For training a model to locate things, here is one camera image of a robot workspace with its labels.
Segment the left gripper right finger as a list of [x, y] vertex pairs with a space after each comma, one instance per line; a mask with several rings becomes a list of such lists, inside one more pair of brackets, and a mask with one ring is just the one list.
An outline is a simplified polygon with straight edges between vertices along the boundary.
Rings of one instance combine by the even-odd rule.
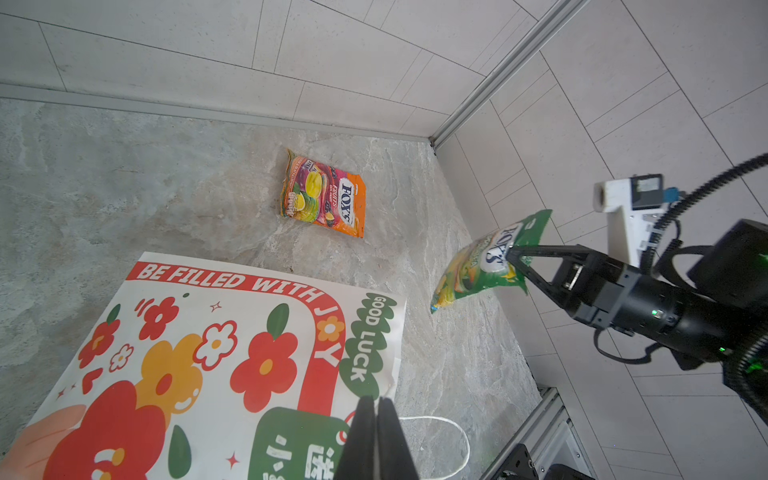
[[376, 417], [375, 478], [380, 480], [419, 480], [394, 403], [379, 399]]

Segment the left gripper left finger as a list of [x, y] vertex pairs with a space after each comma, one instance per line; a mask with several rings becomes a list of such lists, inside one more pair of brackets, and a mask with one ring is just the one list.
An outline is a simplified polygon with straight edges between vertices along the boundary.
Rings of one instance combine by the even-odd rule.
[[376, 439], [374, 400], [365, 396], [357, 404], [334, 479], [374, 480]]

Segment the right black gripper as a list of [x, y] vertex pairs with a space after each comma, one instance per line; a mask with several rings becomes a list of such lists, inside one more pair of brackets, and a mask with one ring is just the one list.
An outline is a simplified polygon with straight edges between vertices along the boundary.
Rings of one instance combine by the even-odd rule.
[[[652, 341], [638, 358], [598, 352], [620, 363], [649, 363], [665, 348], [678, 363], [717, 363], [729, 354], [729, 308], [587, 247], [514, 246], [506, 260], [574, 320], [594, 329], [593, 344], [613, 329]], [[560, 261], [551, 280], [537, 271], [538, 258]]]

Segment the green Fox's candy packet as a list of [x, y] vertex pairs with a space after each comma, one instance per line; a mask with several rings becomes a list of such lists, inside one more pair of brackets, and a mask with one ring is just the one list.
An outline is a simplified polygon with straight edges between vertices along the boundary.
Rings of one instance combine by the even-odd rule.
[[551, 214], [550, 209], [539, 210], [461, 249], [438, 281], [430, 312], [496, 287], [519, 287], [528, 293], [525, 277], [507, 261], [506, 253], [513, 247], [538, 246]]

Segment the white floral paper bag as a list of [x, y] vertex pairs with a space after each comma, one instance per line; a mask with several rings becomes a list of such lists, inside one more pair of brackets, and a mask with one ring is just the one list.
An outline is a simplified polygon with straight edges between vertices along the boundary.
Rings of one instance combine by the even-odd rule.
[[5, 479], [334, 479], [393, 399], [407, 300], [147, 252], [1, 462]]

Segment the orange Fox's candy packet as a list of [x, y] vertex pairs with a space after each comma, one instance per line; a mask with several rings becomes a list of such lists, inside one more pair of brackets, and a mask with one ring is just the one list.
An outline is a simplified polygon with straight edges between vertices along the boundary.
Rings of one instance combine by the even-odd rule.
[[355, 238], [364, 237], [367, 189], [351, 174], [287, 150], [280, 214]]

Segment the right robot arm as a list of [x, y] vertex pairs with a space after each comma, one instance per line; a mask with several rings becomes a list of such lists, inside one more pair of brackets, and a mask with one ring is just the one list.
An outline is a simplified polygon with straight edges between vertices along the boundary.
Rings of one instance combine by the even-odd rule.
[[667, 349], [683, 371], [718, 363], [726, 387], [767, 416], [767, 227], [741, 220], [716, 244], [677, 249], [699, 261], [681, 276], [666, 254], [653, 277], [582, 246], [521, 246], [506, 252], [518, 275], [575, 321], [650, 339], [644, 365]]

